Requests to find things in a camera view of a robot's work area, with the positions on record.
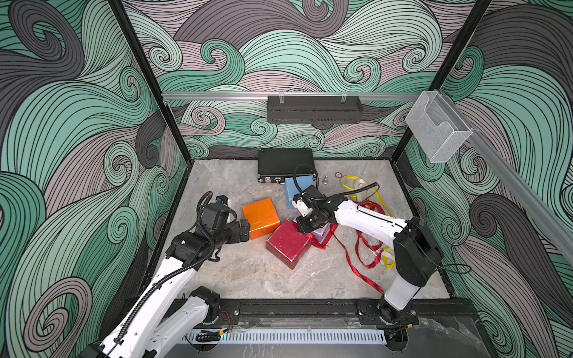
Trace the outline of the purple gift box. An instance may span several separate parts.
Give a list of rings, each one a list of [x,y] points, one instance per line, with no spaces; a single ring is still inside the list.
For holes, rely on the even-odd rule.
[[[314,238],[314,240],[318,244],[322,245],[327,239],[330,229],[331,229],[331,223],[327,222],[324,227],[311,232],[310,235]]]

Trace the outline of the orange gift box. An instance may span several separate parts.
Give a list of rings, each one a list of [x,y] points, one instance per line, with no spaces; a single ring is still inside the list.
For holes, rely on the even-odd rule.
[[[271,198],[247,204],[242,207],[243,219],[250,225],[249,237],[256,240],[273,234],[281,221]]]

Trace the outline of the blue gift box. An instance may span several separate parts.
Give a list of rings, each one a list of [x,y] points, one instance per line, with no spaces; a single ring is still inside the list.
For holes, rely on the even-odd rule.
[[[314,185],[314,177],[312,175],[297,177],[297,183],[298,186],[303,190],[309,187],[313,187],[314,189],[316,189],[316,186]],[[299,193],[300,191],[297,189],[295,185],[294,178],[287,178],[285,180],[285,198],[286,198],[286,207],[288,209],[295,208],[292,200],[294,198],[294,195],[297,195]]]

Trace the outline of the red gift box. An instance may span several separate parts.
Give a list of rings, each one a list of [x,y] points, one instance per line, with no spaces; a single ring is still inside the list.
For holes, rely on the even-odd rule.
[[[308,234],[299,233],[295,222],[285,220],[266,241],[266,249],[294,269],[311,246]]]

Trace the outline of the red ribbon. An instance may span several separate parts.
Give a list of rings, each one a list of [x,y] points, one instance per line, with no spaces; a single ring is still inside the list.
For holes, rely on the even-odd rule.
[[[383,241],[374,235],[374,231],[372,229],[368,229],[366,232],[361,230],[356,230],[357,232],[357,241],[355,243],[355,254],[359,259],[359,262],[365,269],[373,269],[378,266],[380,263],[383,263],[383,266],[391,270],[394,268],[394,259],[391,253],[389,253],[389,246],[386,245]],[[377,240],[377,244],[371,243],[367,240],[366,235],[373,237]],[[366,246],[372,253],[375,254],[375,257],[372,262],[366,263],[363,261],[361,257],[361,244]]]
[[[393,259],[384,256],[384,254],[390,254],[389,247],[382,243],[370,243],[365,234],[355,230],[351,235],[352,240],[347,244],[342,235],[338,234],[338,228],[338,225],[329,224],[326,228],[319,229],[307,236],[310,237],[311,245],[317,249],[326,250],[330,243],[339,245],[354,276],[383,295],[382,285],[371,279],[366,273],[380,268],[387,270],[394,268]]]

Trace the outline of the yellow ribbon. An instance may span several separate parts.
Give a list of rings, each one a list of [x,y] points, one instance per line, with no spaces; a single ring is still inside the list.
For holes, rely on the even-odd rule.
[[[353,175],[342,175],[340,177],[340,185],[346,191],[353,191],[358,189],[363,189],[366,187],[366,182],[362,178]],[[360,205],[361,207],[365,207],[366,209],[374,210],[376,213],[382,213],[384,215],[391,215],[392,213],[389,211],[389,207],[384,202],[381,194],[379,193],[379,188],[375,187],[374,189],[367,189],[363,192],[358,192],[350,195],[350,199],[354,201],[356,204]],[[361,244],[361,249],[368,249],[366,246]],[[393,256],[394,262],[395,257],[393,254],[393,250],[389,249],[389,253]]]

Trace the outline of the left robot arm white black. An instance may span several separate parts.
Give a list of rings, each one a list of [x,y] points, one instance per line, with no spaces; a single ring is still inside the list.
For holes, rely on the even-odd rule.
[[[220,295],[200,286],[169,317],[175,299],[207,258],[207,237],[185,231],[175,237],[160,268],[124,319],[80,357],[165,357],[193,328],[218,319]]]

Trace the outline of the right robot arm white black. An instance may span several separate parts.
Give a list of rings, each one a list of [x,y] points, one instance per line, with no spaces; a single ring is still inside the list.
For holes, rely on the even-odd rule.
[[[330,222],[375,238],[394,253],[395,276],[383,294],[383,303],[401,312],[437,271],[443,259],[434,234],[422,220],[397,219],[367,209],[342,195],[311,198],[297,194],[293,206],[301,213],[297,230],[310,234]]]

